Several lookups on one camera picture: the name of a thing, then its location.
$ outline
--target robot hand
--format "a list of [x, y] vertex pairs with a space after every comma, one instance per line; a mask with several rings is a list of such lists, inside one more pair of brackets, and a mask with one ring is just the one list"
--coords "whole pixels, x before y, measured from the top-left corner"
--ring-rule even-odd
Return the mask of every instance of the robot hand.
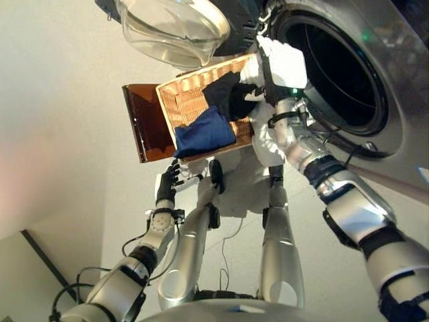
[[296, 96], [307, 85], [303, 53], [263, 36], [257, 36], [265, 80], [265, 100], [273, 107], [279, 101]]
[[174, 196], [176, 196], [176, 189], [173, 188], [174, 184], [178, 182], [178, 175], [180, 174], [180, 164], [177, 159], [174, 159], [170, 166], [161, 175], [159, 181], [159, 188], [156, 193], [156, 203], [161, 200], [169, 200], [174, 203]]

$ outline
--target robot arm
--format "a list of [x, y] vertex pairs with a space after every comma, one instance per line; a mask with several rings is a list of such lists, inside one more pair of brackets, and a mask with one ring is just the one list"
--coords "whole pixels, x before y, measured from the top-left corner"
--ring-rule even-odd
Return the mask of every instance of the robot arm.
[[174, 237], [176, 191], [172, 187], [177, 181], [178, 168], [175, 160], [162, 175], [149, 229], [134, 250], [94, 286], [84, 304], [63, 316], [53, 312], [50, 321], [132, 322], [136, 319], [145, 301], [143, 291], [149, 278]]
[[[288, 162], [310, 181], [326, 204], [323, 217], [340, 242], [362, 252], [368, 275], [379, 295], [381, 313], [389, 321], [426, 319], [428, 250], [398, 230], [389, 205], [336, 160], [306, 128], [306, 102], [291, 96], [290, 90], [297, 87], [299, 93], [305, 87], [290, 81], [294, 73], [298, 80], [305, 74], [305, 64], [296, 59], [298, 54], [293, 53], [289, 45], [267, 38], [260, 38], [259, 44], [265, 95], [271, 95], [267, 101], [275, 107], [270, 123]], [[279, 57], [287, 60], [289, 56], [295, 60], [295, 69], [275, 67]]]

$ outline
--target wicker basket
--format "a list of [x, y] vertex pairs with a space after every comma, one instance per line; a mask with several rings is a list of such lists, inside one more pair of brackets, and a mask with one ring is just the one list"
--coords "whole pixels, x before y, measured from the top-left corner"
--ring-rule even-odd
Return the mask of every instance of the wicker basket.
[[[156, 93], [160, 99], [161, 108], [176, 149], [177, 143], [174, 128], [181, 125], [189, 125], [204, 110], [208, 109], [208, 104], [202, 90], [228, 72], [239, 72], [251, 55], [241, 56], [185, 74], [156, 87]], [[230, 124], [236, 138], [234, 144], [211, 152], [186, 157], [183, 160], [187, 162], [194, 161], [250, 145], [253, 130], [249, 118], [246, 117], [239, 121], [230, 122]]]

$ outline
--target floor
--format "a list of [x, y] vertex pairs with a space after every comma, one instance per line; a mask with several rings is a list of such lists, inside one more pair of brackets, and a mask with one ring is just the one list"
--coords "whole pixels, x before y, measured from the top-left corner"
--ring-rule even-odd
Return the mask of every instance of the floor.
[[[171, 161], [139, 163], [121, 86], [161, 83], [180, 71], [131, 48], [93, 1], [2, 1], [0, 40], [0, 164], [13, 183], [0, 192], [20, 201], [3, 209], [13, 216], [0, 216], [0, 227], [13, 225], [0, 233], [29, 228], [69, 281], [84, 266], [112, 267], [122, 243], [144, 231], [156, 174]], [[216, 202], [223, 217], [208, 233], [199, 285], [219, 287], [222, 239], [244, 218], [225, 255], [230, 289], [254, 294], [267, 182], [251, 149], [221, 162], [228, 172], [227, 191]], [[338, 243], [305, 178], [286, 168], [284, 184], [306, 310], [329, 321], [384, 321], [362, 255]], [[429, 247], [428, 206], [371, 185], [394, 208], [400, 228]], [[179, 193], [177, 206], [188, 213], [196, 196], [196, 187]], [[140, 317], [159, 311], [156, 284], [146, 294]]]

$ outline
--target wire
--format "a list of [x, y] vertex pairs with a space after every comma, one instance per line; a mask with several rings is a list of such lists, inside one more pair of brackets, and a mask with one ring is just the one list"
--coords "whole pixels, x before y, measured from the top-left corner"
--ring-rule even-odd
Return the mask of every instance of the wire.
[[356, 146], [352, 152], [350, 152], [349, 157], [347, 158], [347, 161], [344, 163], [344, 167], [347, 168], [349, 166], [349, 162], [353, 156], [362, 148], [362, 146]]
[[222, 239], [222, 257], [223, 257], [223, 260], [224, 260], [224, 262], [225, 262], [225, 268], [221, 268], [220, 270], [219, 270], [219, 289], [220, 290], [222, 290], [222, 272], [224, 272], [225, 273], [225, 275], [227, 276], [227, 285], [226, 285], [226, 287], [225, 287], [225, 290], [228, 290], [228, 287], [229, 287], [229, 267], [228, 267], [228, 262], [227, 262], [227, 258], [225, 257], [225, 241], [227, 240], [227, 239], [231, 239], [231, 238], [234, 238], [239, 232], [240, 232], [240, 229], [241, 229], [241, 226], [243, 225], [243, 218], [241, 218], [241, 220], [240, 220], [240, 225], [239, 225], [239, 227], [237, 228], [237, 230], [235, 231], [235, 233], [233, 233], [232, 235], [230, 235], [230, 236], [228, 236], [228, 237], [224, 237], [223, 239]]
[[179, 250], [179, 243], [180, 243], [180, 230], [179, 230], [179, 225], [178, 225], [178, 224], [176, 224], [176, 227], [177, 227], [177, 245], [176, 245], [176, 249], [174, 250], [173, 258], [172, 258], [172, 260], [170, 260], [170, 263], [168, 263], [168, 265], [164, 268], [164, 270], [163, 270], [162, 272], [160, 272], [157, 276], [154, 276], [154, 277], [152, 277], [152, 278], [150, 278], [150, 279], [149, 279], [149, 281], [150, 281], [150, 282], [151, 282], [151, 281], [153, 281], [153, 280], [156, 280], [157, 278], [159, 278], [159, 277], [161, 277], [162, 275], [164, 275], [164, 274], [167, 272], [168, 268], [170, 268], [170, 266], [173, 264], [174, 260], [176, 259], [176, 255], [177, 255], [177, 253], [178, 253], [178, 250]]
[[128, 255], [127, 255], [127, 253], [125, 253], [125, 246], [127, 246], [128, 244], [130, 244], [130, 243], [132, 243], [132, 242], [134, 242], [134, 241], [136, 241], [136, 240], [138, 240], [138, 239], [142, 238], [146, 233], [143, 233], [143, 234], [141, 234], [141, 235], [139, 235], [139, 236], [137, 236], [137, 237], [134, 237], [134, 238], [131, 238], [131, 239], [127, 240], [127, 241], [122, 245], [122, 247], [121, 247], [122, 255], [124, 255], [124, 257], [127, 257]]
[[72, 288], [76, 288], [76, 287], [94, 287], [94, 285], [92, 284], [78, 284], [78, 283], [74, 283], [74, 284], [70, 284], [65, 286], [60, 292], [58, 292], [58, 294], [55, 296], [54, 302], [52, 303], [52, 314], [49, 317], [49, 321], [59, 321], [61, 314], [56, 310], [56, 307], [58, 305], [58, 301], [60, 300], [60, 297], [67, 292], [68, 290], [71, 290]]
[[[96, 266], [88, 266], [88, 267], [84, 267], [82, 270], [80, 270], [80, 272], [77, 274], [76, 276], [76, 284], [80, 284], [80, 275], [82, 275], [83, 272], [86, 272], [87, 270], [100, 270], [103, 272], [110, 272], [109, 268], [103, 268], [103, 267], [96, 267]], [[76, 303], [80, 303], [80, 289], [79, 289], [79, 285], [76, 286]]]

